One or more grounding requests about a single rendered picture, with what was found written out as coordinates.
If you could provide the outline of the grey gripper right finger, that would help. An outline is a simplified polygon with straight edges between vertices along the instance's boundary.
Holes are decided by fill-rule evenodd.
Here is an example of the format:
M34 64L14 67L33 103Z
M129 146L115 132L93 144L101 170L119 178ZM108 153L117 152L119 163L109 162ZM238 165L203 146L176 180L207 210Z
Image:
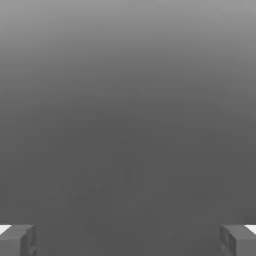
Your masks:
M222 256L256 256L256 224L221 225Z

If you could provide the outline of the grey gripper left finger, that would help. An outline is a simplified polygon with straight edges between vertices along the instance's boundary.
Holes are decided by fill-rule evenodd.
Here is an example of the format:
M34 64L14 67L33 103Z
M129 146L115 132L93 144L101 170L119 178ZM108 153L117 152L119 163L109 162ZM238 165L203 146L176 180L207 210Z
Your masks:
M37 226L0 224L0 256L38 256Z

